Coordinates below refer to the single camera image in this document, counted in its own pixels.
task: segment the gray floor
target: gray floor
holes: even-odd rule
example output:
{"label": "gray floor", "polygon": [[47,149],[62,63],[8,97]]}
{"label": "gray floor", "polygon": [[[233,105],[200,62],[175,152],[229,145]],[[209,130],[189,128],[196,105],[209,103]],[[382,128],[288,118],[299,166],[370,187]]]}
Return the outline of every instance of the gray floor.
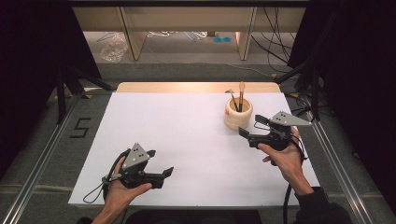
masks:
{"label": "gray floor", "polygon": [[[207,37],[201,41],[202,43],[192,42],[182,33],[173,34],[170,37],[154,36],[148,38],[139,61],[131,62],[127,56],[124,56],[117,64],[107,63],[99,56],[100,50],[106,43],[95,40],[103,35],[103,33],[87,34],[87,39],[90,40],[92,53],[104,81],[114,87],[122,81],[271,81],[273,73],[279,76],[282,74],[268,65],[267,54],[253,42],[247,61],[240,61],[235,51],[233,34],[229,33],[219,34],[231,37],[233,41],[229,43],[216,43],[212,37]],[[268,47],[268,42],[261,34],[255,34],[255,36]],[[291,35],[282,34],[282,36],[284,36],[282,38],[284,44],[292,46]],[[273,49],[273,51],[284,57],[281,48]],[[270,58],[269,61],[274,64],[275,69],[290,70],[280,60]],[[293,92],[295,80],[296,78],[291,78],[282,83],[281,90]],[[83,81],[82,83],[87,88],[95,87],[89,82]],[[100,208],[80,209],[67,204],[100,120],[105,113],[111,92],[92,90],[85,95],[86,97],[73,96],[68,100],[71,106],[69,108],[73,110],[69,110],[69,117],[50,154],[49,163],[38,179],[32,196],[22,208],[23,213],[19,217],[19,223],[76,223],[79,217],[95,217],[100,211]],[[295,98],[288,98],[288,102],[291,110],[301,107]],[[32,133],[29,144],[21,151],[0,182],[0,218],[2,220],[34,169],[41,152],[48,147],[52,132],[57,128],[57,115],[57,101],[53,94],[49,98],[48,108],[37,123],[36,131]],[[352,187],[356,189],[367,208],[372,223],[396,223],[395,216],[368,176],[361,161],[352,156],[353,147],[337,118],[332,116],[330,108],[321,109],[320,117],[320,124],[345,167]],[[75,129],[79,119],[86,119],[80,124],[89,129],[85,137],[74,138],[74,135],[84,134],[84,131]],[[360,223],[314,130],[300,128],[300,132],[320,185],[326,189],[332,202],[340,203],[348,210],[354,223]],[[297,210],[297,206],[289,209],[289,220],[294,220]],[[262,223],[281,223],[281,207],[261,209],[260,214]]]}

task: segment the human hand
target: human hand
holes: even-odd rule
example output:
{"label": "human hand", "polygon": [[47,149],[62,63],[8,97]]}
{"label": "human hand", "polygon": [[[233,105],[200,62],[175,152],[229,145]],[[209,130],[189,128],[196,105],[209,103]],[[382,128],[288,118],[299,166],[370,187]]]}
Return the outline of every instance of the human hand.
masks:
{"label": "human hand", "polygon": [[[293,127],[290,127],[290,130],[292,135],[291,140],[299,144],[299,132]],[[289,143],[282,151],[277,151],[263,143],[260,143],[258,147],[264,153],[268,154],[262,161],[274,161],[282,173],[283,178],[290,183],[298,195],[313,192],[303,173],[300,150],[293,143]]]}
{"label": "human hand", "polygon": [[[118,174],[125,157],[122,157],[114,168],[114,174]],[[137,196],[145,193],[152,186],[150,183],[140,185],[134,189],[125,188],[121,182],[113,180],[109,186],[108,194],[105,200],[105,207],[96,217],[93,223],[112,223],[124,211],[131,201]]]}

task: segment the paintbrush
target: paintbrush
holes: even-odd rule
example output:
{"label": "paintbrush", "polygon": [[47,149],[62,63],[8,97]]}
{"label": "paintbrush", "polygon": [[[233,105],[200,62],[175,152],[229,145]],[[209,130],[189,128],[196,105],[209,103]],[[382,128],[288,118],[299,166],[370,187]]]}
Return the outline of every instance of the paintbrush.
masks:
{"label": "paintbrush", "polygon": [[241,81],[239,83],[239,112],[242,112],[242,105],[244,103],[244,90],[245,82]]}
{"label": "paintbrush", "polygon": [[[230,94],[233,97],[233,90],[232,89],[230,89]],[[235,111],[238,112],[238,106],[236,105],[235,98],[233,98],[233,105],[235,106]]]}

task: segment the floor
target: floor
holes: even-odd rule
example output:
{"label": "floor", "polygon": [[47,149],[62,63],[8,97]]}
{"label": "floor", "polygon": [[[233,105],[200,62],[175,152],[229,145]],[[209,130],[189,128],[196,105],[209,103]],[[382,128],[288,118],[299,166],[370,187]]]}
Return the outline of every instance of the floor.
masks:
{"label": "floor", "polygon": [[[110,73],[117,74],[117,71],[105,72],[104,70],[106,64],[113,63],[102,59],[100,55],[101,50],[112,38],[100,39],[114,34],[86,33],[85,35],[98,67],[103,69],[101,71],[104,73],[104,79],[110,81],[115,79]],[[125,52],[116,65],[213,64],[217,66],[222,64],[237,73],[249,71],[270,78],[269,80],[273,76],[284,74],[282,71],[290,70],[282,62],[282,60],[287,60],[283,48],[276,44],[271,43],[271,51],[280,59],[276,56],[269,56],[252,41],[247,60],[241,61],[234,34],[217,33],[217,35],[221,38],[230,37],[231,42],[215,42],[214,37],[211,36],[192,41],[183,32],[171,33],[170,36],[154,35],[147,38],[138,61],[132,62],[128,57],[128,52]],[[269,48],[270,42],[265,37],[271,38],[272,34],[257,33],[253,36],[265,48]],[[281,34],[282,43],[291,48],[294,36],[295,34]],[[296,77],[293,77],[282,84],[281,90],[293,92],[295,80]],[[84,87],[95,88],[86,82],[84,82]],[[54,122],[58,115],[56,94],[54,93],[49,98],[49,107],[37,123],[36,132],[32,134],[30,144],[21,152],[0,182],[0,218],[2,220],[6,218],[8,209],[21,211],[21,213],[16,213],[13,223],[74,223],[79,217],[95,217],[98,214],[100,208],[81,209],[67,204],[79,169],[89,152],[94,134],[105,113],[106,103],[111,96],[111,93],[106,91],[89,90],[83,97],[68,98],[68,111],[73,112],[70,113],[67,122],[61,126]],[[300,108],[301,101],[299,100],[288,98],[290,109]],[[330,200],[344,206],[354,223],[396,223],[396,217],[389,210],[359,159],[353,155],[353,146],[348,142],[337,118],[332,116],[331,109],[323,109],[320,112],[322,120],[317,124],[318,127],[303,128],[301,133],[312,136],[305,138],[304,141],[309,146],[307,150],[319,183],[327,190]],[[90,119],[92,125],[86,132],[86,136],[84,138],[70,137],[85,134],[81,130],[76,130],[75,125],[77,122],[84,124],[87,121],[85,119]],[[327,138],[320,141],[318,137],[323,135]],[[43,158],[43,152],[47,152],[47,158]],[[31,175],[39,163],[43,164],[41,173]],[[26,180],[31,179],[33,179],[31,186],[26,186]],[[26,191],[26,203],[15,203],[23,191]],[[294,219],[297,210],[298,207],[289,209],[289,220]],[[279,220],[282,218],[279,207],[261,209],[260,215],[262,223],[280,223]]]}

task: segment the printed number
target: printed number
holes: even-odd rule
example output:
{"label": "printed number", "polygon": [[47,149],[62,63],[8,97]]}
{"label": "printed number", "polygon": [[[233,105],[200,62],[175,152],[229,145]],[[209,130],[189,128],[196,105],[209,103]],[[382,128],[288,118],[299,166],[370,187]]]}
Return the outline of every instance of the printed number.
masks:
{"label": "printed number", "polygon": [[78,121],[77,121],[75,130],[84,130],[84,134],[83,134],[83,135],[70,135],[70,138],[85,138],[85,134],[87,134],[87,131],[88,131],[90,128],[79,127],[79,123],[80,123],[82,120],[91,120],[91,118],[80,118],[80,119],[78,119]]}

